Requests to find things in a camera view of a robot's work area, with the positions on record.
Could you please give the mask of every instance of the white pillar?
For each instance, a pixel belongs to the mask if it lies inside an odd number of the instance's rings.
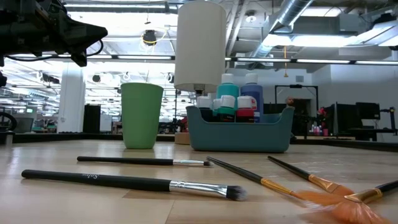
[[[60,95],[58,133],[65,131],[82,132],[86,80],[83,69],[75,63],[64,63]]]

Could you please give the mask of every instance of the makeup brush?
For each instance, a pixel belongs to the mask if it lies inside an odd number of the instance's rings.
[[[330,180],[322,179],[313,174],[309,174],[307,171],[304,171],[304,170],[302,170],[298,167],[295,167],[293,165],[290,165],[286,162],[280,161],[272,156],[268,156],[268,159],[270,161],[275,162],[276,164],[280,165],[281,167],[293,172],[297,176],[302,177],[302,178],[309,180],[310,182],[318,185],[319,187],[323,188],[324,190],[326,190],[327,192],[329,192],[331,194],[344,196],[344,195],[351,195],[354,193],[354,191],[352,191],[351,189],[349,189],[343,185],[337,184]]]
[[[372,211],[365,203],[379,199],[383,197],[384,193],[396,188],[398,188],[398,180],[346,196],[307,190],[300,191],[298,194],[304,200],[327,207],[328,210],[332,206],[331,213],[341,221],[357,224],[382,224],[388,223],[388,221]]]
[[[143,177],[50,172],[42,170],[24,170],[21,175],[27,179],[60,180],[65,182],[156,192],[180,192],[209,197],[228,198],[231,200],[246,199],[246,191],[240,186],[201,184]]]
[[[80,162],[117,162],[122,164],[143,164],[158,166],[205,166],[211,167],[212,163],[208,161],[190,161],[178,159],[148,159],[148,158],[120,158],[120,157],[93,157],[78,156]]]
[[[271,180],[265,179],[265,178],[255,174],[253,172],[250,172],[250,171],[242,169],[240,167],[236,167],[236,166],[228,164],[226,162],[217,160],[217,159],[212,158],[210,156],[208,156],[207,159],[209,161],[211,161],[211,162],[214,162],[215,164],[217,164],[217,165],[219,165],[221,167],[224,167],[225,169],[228,169],[228,170],[234,172],[235,174],[241,175],[242,177],[245,177],[245,178],[247,178],[247,179],[249,179],[251,181],[254,181],[254,182],[258,183],[258,184],[261,184],[263,186],[266,186],[266,187],[268,187],[268,188],[270,188],[272,190],[275,190],[277,192],[280,192],[280,193],[283,193],[283,194],[288,194],[288,195],[291,195],[293,197],[297,197],[299,199],[302,199],[294,191],[289,190],[289,189],[287,189],[287,188],[285,188],[285,187],[283,187],[283,186],[281,186],[281,185],[279,185],[279,184],[277,184],[277,183],[275,183],[275,182],[273,182]]]

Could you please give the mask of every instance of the wooden table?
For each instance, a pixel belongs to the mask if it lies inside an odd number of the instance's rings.
[[[77,156],[155,157],[230,162],[292,190],[318,187],[267,160],[268,154],[195,152],[190,146],[158,142],[154,149],[127,150],[122,141],[62,141],[15,144],[0,149],[0,223],[337,223],[311,213],[302,202],[215,166],[161,167],[77,162]],[[353,190],[398,179],[398,154],[328,146],[294,145],[273,156],[335,180]],[[24,169],[155,177],[241,185],[245,202],[184,194],[153,193],[83,184],[24,180]],[[398,194],[370,204],[398,223]]]

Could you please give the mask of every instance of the plastic bin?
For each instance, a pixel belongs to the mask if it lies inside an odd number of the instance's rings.
[[[294,108],[265,114],[265,123],[206,122],[196,106],[187,107],[191,147],[196,151],[285,152],[289,148]]]

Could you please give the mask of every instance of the red paint bottle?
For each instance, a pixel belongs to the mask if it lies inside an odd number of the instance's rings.
[[[238,97],[238,110],[236,111],[236,122],[254,123],[254,110],[252,109],[251,96]]]

